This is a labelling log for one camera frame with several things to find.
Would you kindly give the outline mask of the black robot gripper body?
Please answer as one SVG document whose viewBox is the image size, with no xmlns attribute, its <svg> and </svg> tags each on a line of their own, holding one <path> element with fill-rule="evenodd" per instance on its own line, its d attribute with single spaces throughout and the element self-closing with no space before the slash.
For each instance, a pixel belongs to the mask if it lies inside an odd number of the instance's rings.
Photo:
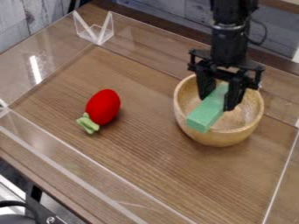
<svg viewBox="0 0 299 224">
<path fill-rule="evenodd" d="M 262 76 L 266 68 L 251 59 L 243 59 L 238 64 L 218 64 L 211 56 L 210 52 L 199 49 L 190 50 L 190 62 L 188 70 L 195 72 L 197 67 L 205 66 L 214 73 L 215 81 L 230 82 L 235 76 L 245 77 L 246 89 L 258 90 L 261 88 Z"/>
</svg>

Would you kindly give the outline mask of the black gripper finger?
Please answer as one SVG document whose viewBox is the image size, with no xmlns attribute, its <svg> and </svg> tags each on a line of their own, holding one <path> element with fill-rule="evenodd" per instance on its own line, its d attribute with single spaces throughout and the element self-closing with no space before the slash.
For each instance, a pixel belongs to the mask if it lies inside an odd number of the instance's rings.
<svg viewBox="0 0 299 224">
<path fill-rule="evenodd" d="M 199 97 L 202 100 L 205 100 L 217 88 L 214 73 L 206 66 L 197 67 L 197 82 L 199 89 Z"/>
<path fill-rule="evenodd" d="M 245 77 L 235 76 L 229 82 L 229 92 L 225 95 L 225 110 L 231 111 L 241 104 L 246 93 Z"/>
</svg>

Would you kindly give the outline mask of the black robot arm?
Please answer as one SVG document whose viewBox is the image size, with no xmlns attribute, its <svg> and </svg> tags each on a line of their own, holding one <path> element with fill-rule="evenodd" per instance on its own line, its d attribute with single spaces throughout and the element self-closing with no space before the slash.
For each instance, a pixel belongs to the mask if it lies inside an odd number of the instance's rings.
<svg viewBox="0 0 299 224">
<path fill-rule="evenodd" d="M 217 80 L 229 83 L 223 110 L 242 103 L 249 88 L 259 90 L 265 67 L 247 56 L 253 14 L 258 0 L 210 0 L 213 12 L 211 46 L 209 51 L 191 49 L 188 70 L 195 72 L 199 97 L 205 100 L 217 89 Z"/>
</svg>

